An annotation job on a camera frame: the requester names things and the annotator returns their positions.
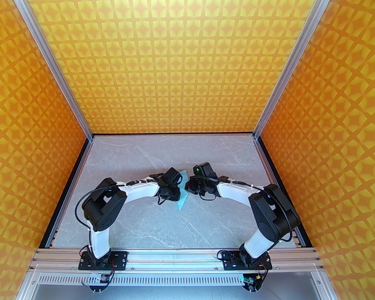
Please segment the light blue paper sheet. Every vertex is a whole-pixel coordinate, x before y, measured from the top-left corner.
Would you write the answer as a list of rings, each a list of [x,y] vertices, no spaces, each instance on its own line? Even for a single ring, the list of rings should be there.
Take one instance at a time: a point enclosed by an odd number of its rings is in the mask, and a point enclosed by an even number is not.
[[[186,191],[185,187],[186,183],[189,181],[189,176],[186,170],[180,171],[179,173],[181,174],[182,178],[178,184],[178,188],[180,191],[179,201],[177,201],[178,211],[180,211],[183,208],[188,197],[188,191]]]

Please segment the thin black table edge strip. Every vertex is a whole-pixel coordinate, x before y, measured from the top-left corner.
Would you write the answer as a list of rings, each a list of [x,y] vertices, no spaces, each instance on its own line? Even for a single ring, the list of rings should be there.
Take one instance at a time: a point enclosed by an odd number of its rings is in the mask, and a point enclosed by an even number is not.
[[[143,136],[143,135],[184,135],[184,136],[193,136],[193,135],[253,135],[251,132],[146,132],[146,133],[93,133],[92,136]]]

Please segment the small circuit board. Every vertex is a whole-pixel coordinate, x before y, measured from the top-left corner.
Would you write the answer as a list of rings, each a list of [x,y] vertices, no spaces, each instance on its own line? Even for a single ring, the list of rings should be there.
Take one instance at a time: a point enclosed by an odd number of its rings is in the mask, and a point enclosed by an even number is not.
[[[263,284],[262,274],[243,274],[243,288],[250,293],[258,293]]]
[[[96,274],[88,280],[88,288],[92,294],[102,294],[102,292],[112,283],[114,273]]]

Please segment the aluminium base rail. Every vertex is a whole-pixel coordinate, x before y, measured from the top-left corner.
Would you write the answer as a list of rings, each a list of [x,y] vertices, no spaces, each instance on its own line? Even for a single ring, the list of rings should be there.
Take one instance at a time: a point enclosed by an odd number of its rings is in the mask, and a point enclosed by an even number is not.
[[[217,273],[224,271],[216,249],[117,249],[128,252],[123,273]],[[82,252],[73,248],[38,249],[29,269],[77,270]],[[281,272],[324,271],[313,248],[274,248],[269,251],[272,270]]]

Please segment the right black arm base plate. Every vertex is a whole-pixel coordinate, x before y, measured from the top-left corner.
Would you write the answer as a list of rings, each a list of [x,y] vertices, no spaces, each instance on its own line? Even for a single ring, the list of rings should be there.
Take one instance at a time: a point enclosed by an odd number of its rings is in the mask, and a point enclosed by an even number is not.
[[[246,251],[220,250],[217,253],[217,259],[222,262],[225,271],[269,271],[273,268],[268,252],[264,252],[258,258],[253,258]]]

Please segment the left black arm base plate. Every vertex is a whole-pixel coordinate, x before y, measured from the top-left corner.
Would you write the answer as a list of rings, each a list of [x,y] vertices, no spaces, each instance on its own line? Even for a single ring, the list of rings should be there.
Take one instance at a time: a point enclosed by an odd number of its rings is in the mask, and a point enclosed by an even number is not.
[[[95,258],[93,252],[84,251],[81,255],[78,270],[80,271],[125,271],[128,252],[109,251],[101,258]]]

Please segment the aluminium corner post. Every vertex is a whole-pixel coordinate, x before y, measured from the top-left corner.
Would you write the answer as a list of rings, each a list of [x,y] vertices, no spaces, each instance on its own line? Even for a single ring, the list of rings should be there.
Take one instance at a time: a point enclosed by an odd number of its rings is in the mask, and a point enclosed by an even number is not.
[[[321,20],[330,0],[315,0],[306,21],[302,27],[301,32],[296,40],[296,43],[283,67],[283,70],[272,90],[272,93],[266,103],[259,121],[253,130],[252,136],[254,142],[258,142],[258,139],[266,126],[271,114],[273,113],[276,104],[283,94],[290,78],[292,77],[304,51],[306,50],[311,37],[313,36],[319,21]]]
[[[59,64],[54,56],[52,49],[43,33],[43,30],[36,19],[36,16],[30,6],[28,0],[13,0],[19,10],[27,28],[29,29],[39,51],[41,52],[50,72],[52,73],[56,83],[58,84],[63,96],[65,97],[69,107],[76,117],[80,127],[82,128],[86,138],[91,142],[93,140],[93,133],[86,121],[82,110],[77,103],[66,78],[59,67]]]

